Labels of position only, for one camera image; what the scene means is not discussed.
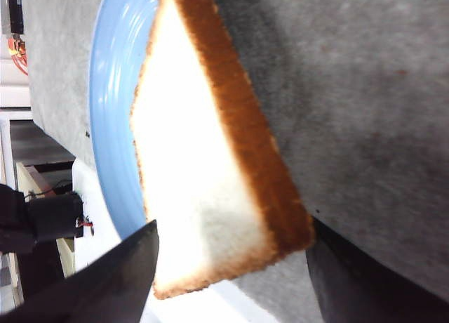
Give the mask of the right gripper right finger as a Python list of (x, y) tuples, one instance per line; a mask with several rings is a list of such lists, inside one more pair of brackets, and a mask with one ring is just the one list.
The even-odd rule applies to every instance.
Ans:
[(314, 220), (306, 250), (324, 322), (447, 322), (448, 303)]

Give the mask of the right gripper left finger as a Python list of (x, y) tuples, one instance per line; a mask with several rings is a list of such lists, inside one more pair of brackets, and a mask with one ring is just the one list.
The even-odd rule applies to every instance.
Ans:
[(159, 252), (156, 221), (88, 267), (25, 300), (2, 322), (139, 322)]

